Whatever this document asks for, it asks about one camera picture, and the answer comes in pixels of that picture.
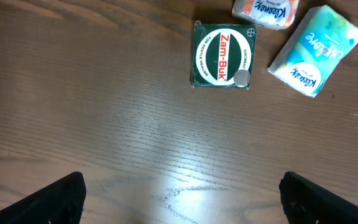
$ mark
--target green tin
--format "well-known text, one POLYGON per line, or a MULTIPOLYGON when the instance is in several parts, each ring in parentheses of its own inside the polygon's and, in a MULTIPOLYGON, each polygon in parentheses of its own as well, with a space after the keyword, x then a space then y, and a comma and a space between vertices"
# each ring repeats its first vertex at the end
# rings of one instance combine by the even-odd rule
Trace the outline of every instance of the green tin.
POLYGON ((194 27, 193 87, 249 89, 257 28, 204 24, 194 27))

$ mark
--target kleenex logo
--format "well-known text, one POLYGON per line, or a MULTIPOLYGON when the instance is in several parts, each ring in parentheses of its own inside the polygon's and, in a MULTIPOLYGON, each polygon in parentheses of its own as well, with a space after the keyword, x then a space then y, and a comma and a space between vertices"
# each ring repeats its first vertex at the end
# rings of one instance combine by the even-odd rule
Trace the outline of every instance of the kleenex logo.
POLYGON ((306 36, 306 40, 308 40, 308 43, 313 46, 313 49, 316 50, 316 57, 323 55, 324 57, 331 59, 342 59, 344 56, 344 52, 342 50, 336 49, 333 44, 331 44, 331 46, 328 48, 321 41, 315 39, 313 32, 310 32, 310 34, 306 36))
POLYGON ((255 8, 261 12, 267 12, 267 14, 273 14, 274 18, 285 17, 285 7, 279 9, 276 7, 266 6, 262 1, 255 2, 255 8))
POLYGON ((299 82, 304 83, 306 87, 314 87, 316 85, 316 80, 311 80, 309 78, 304 77, 299 73, 298 68, 293 68, 290 73, 292 77, 299 80, 299 82))

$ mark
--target black object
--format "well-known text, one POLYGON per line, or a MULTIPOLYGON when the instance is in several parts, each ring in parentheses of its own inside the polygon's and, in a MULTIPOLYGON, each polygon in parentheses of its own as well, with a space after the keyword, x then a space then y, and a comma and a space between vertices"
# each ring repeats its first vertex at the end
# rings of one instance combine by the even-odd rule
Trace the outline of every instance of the black object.
POLYGON ((0 211, 0 224, 79 224, 86 196, 74 172, 0 211))
POLYGON ((287 172, 280 182, 281 203, 290 224, 358 224, 358 207, 287 172))

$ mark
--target wooden table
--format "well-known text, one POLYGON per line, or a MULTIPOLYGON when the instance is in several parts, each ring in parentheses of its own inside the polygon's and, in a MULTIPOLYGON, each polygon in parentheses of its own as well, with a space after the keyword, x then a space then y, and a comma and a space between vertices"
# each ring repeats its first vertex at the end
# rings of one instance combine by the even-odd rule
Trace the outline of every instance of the wooden table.
MULTIPOLYGON (((329 1, 358 26, 358 1, 329 1)), ((0 0, 0 209, 78 170, 82 223, 287 223, 293 170, 358 205, 358 45, 311 99, 267 72, 192 89, 194 21, 231 0, 0 0)))

